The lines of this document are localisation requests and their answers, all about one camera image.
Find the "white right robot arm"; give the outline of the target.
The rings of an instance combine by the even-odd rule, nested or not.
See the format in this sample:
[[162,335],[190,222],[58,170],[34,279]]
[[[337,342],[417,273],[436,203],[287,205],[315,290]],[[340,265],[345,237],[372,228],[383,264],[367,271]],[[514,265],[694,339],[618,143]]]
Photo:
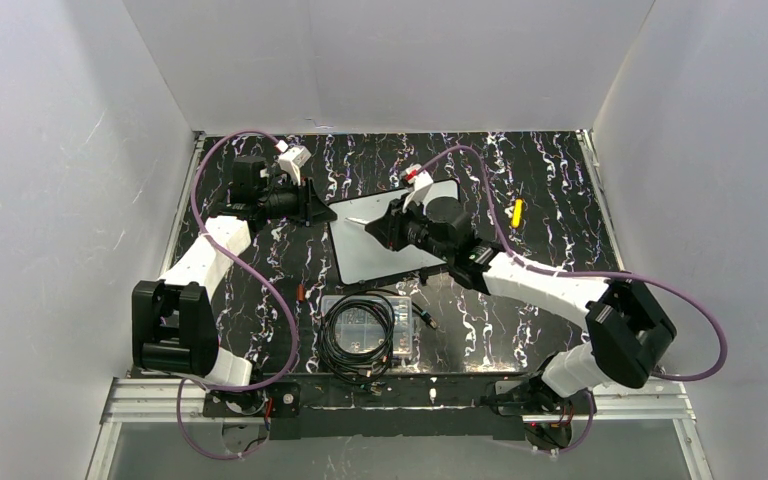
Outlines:
[[443,260],[449,276],[465,289],[522,301],[587,332],[587,342],[552,355],[536,374],[489,397],[489,403],[550,406],[607,383],[639,389],[677,335],[644,282],[620,272],[578,275],[514,259],[500,244],[480,237],[453,198],[426,206],[393,200],[364,229],[388,250],[412,246]]

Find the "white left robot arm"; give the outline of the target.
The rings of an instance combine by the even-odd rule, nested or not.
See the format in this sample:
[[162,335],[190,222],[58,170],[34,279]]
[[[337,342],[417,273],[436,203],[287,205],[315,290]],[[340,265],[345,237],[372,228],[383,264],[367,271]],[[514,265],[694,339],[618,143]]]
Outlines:
[[239,156],[227,196],[214,201],[206,231],[158,279],[134,287],[132,356],[144,370],[165,372],[211,387],[246,391],[254,366],[221,347],[211,298],[220,281],[270,220],[310,227],[336,220],[300,169],[307,148],[289,148],[269,172],[263,157]]

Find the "small white whiteboard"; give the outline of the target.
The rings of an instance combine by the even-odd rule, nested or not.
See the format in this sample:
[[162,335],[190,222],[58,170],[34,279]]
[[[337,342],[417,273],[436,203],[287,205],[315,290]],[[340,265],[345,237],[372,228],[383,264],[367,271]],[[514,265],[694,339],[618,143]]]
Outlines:
[[386,213],[392,200],[400,199],[406,193],[405,188],[392,189],[329,204],[338,215],[336,221],[328,224],[328,231],[342,284],[369,283],[420,270],[438,271],[443,268],[442,260],[414,246],[399,252],[387,250],[364,231],[364,226],[344,220],[346,217],[378,219]]

